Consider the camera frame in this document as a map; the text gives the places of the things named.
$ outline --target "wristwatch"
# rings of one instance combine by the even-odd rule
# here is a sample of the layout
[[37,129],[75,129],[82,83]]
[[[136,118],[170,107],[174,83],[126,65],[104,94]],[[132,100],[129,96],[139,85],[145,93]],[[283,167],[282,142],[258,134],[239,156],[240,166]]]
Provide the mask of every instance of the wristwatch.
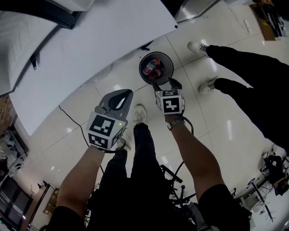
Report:
[[171,122],[168,122],[168,129],[171,131],[172,128],[178,124],[185,124],[185,121],[179,118],[173,119]]

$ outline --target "plastic bottle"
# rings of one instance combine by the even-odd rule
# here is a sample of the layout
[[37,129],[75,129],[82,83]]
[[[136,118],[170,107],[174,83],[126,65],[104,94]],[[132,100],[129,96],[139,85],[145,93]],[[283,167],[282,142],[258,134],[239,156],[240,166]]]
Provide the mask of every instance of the plastic bottle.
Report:
[[149,75],[157,65],[160,64],[160,60],[158,58],[155,58],[154,60],[151,60],[147,66],[144,68],[143,73],[145,75]]
[[154,69],[150,74],[149,74],[149,79],[158,79],[163,75],[163,71],[161,69]]

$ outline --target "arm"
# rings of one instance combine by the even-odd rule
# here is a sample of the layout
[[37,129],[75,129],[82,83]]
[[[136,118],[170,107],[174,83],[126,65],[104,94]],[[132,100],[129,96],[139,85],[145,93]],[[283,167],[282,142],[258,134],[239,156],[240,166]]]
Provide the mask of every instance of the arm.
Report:
[[104,153],[95,146],[90,146],[75,167],[62,182],[57,199],[57,207],[72,209],[84,218],[85,205],[91,195],[98,169]]
[[[175,115],[166,115],[169,122]],[[203,145],[183,124],[171,130],[180,149],[182,159],[194,180],[196,196],[199,201],[202,194],[214,185],[224,184],[218,162],[211,151]]]

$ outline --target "white board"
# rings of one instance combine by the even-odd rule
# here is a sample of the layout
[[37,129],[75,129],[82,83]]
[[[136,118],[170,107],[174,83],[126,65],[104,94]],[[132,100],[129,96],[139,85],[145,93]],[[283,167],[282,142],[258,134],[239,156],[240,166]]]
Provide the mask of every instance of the white board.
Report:
[[74,90],[132,50],[175,30],[160,0],[96,0],[73,30],[60,29],[10,95],[29,135]]

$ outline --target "cable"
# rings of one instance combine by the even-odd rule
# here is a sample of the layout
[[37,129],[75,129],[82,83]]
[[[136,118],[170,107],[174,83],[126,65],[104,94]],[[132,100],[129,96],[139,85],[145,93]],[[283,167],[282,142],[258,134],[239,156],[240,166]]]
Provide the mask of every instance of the cable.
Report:
[[[89,147],[89,144],[88,144],[87,141],[86,141],[86,138],[85,138],[85,136],[84,136],[84,133],[83,133],[83,130],[82,130],[81,125],[78,124],[78,123],[76,123],[60,106],[59,106],[59,108],[60,108],[60,110],[62,110],[75,124],[77,124],[77,125],[80,127],[82,136],[83,136],[83,138],[84,138],[84,140],[85,140],[85,142],[86,142],[86,144],[87,144],[87,147]],[[101,169],[101,172],[104,174],[103,167],[100,166],[100,169]]]
[[193,124],[184,116],[182,115],[178,115],[178,117],[180,117],[181,119],[183,119],[184,121],[186,121],[190,126],[191,126],[191,133],[194,134],[194,127]]
[[249,32],[250,27],[247,27],[246,25],[243,26],[243,25],[240,23],[238,17],[236,16],[236,14],[235,14],[235,12],[233,11],[233,9],[229,6],[229,4],[227,3],[227,1],[228,1],[228,0],[225,0],[225,3],[226,3],[226,5],[228,6],[229,10],[230,10],[230,11],[232,12],[232,14],[234,15],[234,17],[235,17],[237,23],[239,24],[239,26],[242,27],[242,29],[244,29],[244,30],[247,32],[247,34],[250,35],[250,32]]
[[175,175],[172,177],[172,191],[173,191],[173,194],[175,195],[175,197],[177,198],[177,200],[179,201],[180,206],[181,206],[182,209],[184,209],[184,205],[183,205],[182,201],[179,199],[179,197],[176,194],[176,191],[174,189],[174,184],[175,184],[175,179],[176,179],[177,173],[179,172],[179,170],[180,170],[180,168],[182,167],[183,164],[184,164],[184,161],[180,164],[180,166],[177,168],[177,171],[176,171]]

